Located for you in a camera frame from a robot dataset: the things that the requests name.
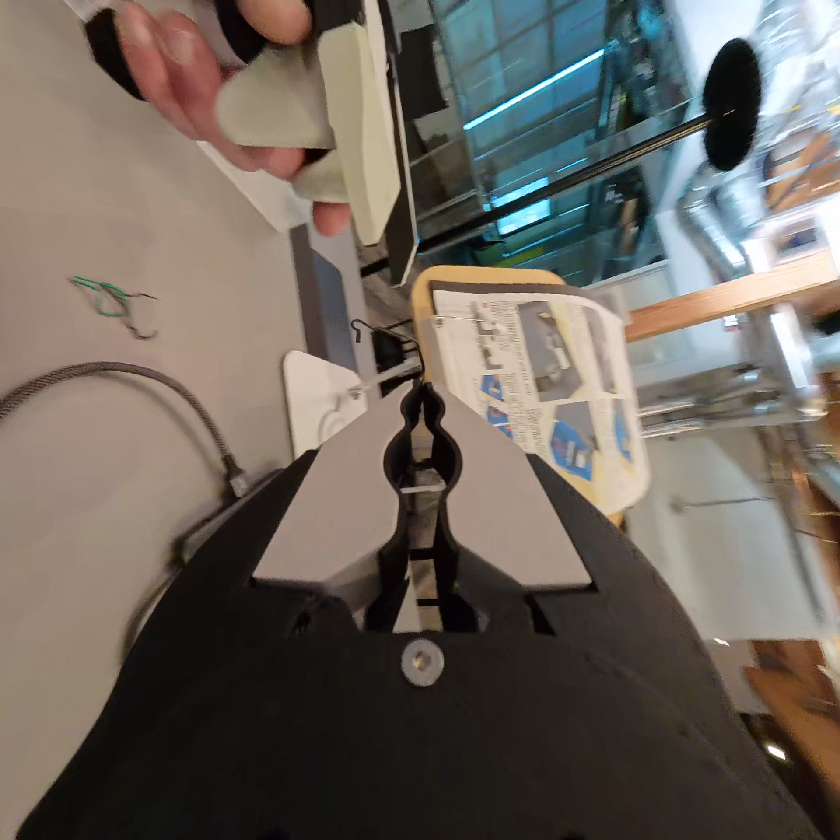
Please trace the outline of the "person's left hand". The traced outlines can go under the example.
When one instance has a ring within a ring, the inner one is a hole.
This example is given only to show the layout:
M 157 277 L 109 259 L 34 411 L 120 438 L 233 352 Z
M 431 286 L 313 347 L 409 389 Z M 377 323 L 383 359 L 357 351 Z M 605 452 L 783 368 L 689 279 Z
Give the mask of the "person's left hand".
M 304 2 L 236 4 L 245 21 L 271 43 L 295 46 L 310 34 L 312 17 Z M 237 145 L 220 129 L 215 104 L 223 69 L 188 16 L 174 10 L 155 16 L 136 2 L 119 2 L 115 26 L 140 94 L 164 119 L 190 140 L 209 143 L 242 172 L 266 172 L 284 182 L 295 178 L 305 162 L 303 150 Z M 311 212 L 314 226 L 327 237 L 350 225 L 347 204 L 315 203 Z

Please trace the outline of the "silver ventilation ducts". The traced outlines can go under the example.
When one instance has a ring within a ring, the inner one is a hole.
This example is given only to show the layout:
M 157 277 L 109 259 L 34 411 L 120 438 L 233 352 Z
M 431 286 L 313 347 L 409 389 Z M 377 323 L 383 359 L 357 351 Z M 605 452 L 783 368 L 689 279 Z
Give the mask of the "silver ventilation ducts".
M 838 266 L 838 2 L 762 2 L 746 38 L 721 46 L 702 91 L 720 122 L 677 203 L 682 233 L 714 280 L 771 270 L 818 249 Z M 709 425 L 823 418 L 826 369 L 805 307 L 748 313 L 740 368 L 692 372 L 665 385 L 680 411 Z

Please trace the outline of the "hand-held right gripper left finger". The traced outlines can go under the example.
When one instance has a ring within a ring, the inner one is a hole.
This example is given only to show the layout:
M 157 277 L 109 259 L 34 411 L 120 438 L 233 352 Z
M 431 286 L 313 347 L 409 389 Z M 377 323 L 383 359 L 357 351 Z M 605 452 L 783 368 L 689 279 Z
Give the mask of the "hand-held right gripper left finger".
M 396 535 L 399 494 L 385 452 L 404 429 L 404 390 L 355 419 L 317 451 L 254 579 L 338 597 L 352 614 L 382 592 L 379 552 Z

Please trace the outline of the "instruction sheet wooden board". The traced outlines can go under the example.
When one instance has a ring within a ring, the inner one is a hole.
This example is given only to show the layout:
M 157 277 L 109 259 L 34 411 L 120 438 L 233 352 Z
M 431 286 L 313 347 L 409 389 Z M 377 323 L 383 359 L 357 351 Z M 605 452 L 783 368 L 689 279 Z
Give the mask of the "instruction sheet wooden board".
M 425 379 L 539 456 L 618 523 L 650 468 L 622 320 L 547 270 L 435 266 L 416 279 Z

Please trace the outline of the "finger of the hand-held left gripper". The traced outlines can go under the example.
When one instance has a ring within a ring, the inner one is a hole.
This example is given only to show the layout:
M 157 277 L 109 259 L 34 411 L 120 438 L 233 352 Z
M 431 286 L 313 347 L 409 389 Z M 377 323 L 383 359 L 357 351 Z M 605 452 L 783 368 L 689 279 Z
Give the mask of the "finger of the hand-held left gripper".
M 311 2 L 311 16 L 332 147 L 309 162 L 309 200 L 348 205 L 360 243 L 373 246 L 405 180 L 400 36 L 389 2 Z

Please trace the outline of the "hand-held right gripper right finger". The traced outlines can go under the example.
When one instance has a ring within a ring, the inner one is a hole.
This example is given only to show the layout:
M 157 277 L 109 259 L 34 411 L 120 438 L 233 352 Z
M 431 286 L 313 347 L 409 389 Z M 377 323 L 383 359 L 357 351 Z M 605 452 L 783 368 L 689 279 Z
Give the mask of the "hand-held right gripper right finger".
M 530 595 L 583 592 L 590 572 L 526 453 L 438 387 L 438 598 L 486 616 Z

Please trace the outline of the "black pole with round disc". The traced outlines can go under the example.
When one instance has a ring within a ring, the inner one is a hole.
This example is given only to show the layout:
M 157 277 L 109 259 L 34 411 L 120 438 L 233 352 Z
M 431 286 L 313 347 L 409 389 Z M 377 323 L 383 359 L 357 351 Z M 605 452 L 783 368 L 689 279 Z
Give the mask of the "black pole with round disc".
M 641 38 L 612 38 L 415 159 L 417 231 L 362 265 L 362 277 L 396 287 L 413 266 L 451 259 L 547 267 L 585 285 L 632 264 L 660 189 L 644 160 L 664 169 L 670 147 L 702 134 L 713 171 L 731 170 L 758 121 L 748 43 L 720 48 L 692 118 L 680 60 L 668 57 Z

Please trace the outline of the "wooden post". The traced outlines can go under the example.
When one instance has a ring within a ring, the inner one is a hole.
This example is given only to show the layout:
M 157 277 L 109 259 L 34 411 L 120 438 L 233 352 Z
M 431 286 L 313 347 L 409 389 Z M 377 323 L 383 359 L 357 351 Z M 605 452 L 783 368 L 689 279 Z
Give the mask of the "wooden post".
M 633 310 L 625 327 L 625 340 L 635 343 L 768 308 L 831 286 L 836 280 L 837 268 L 830 251 L 820 248 L 767 271 Z

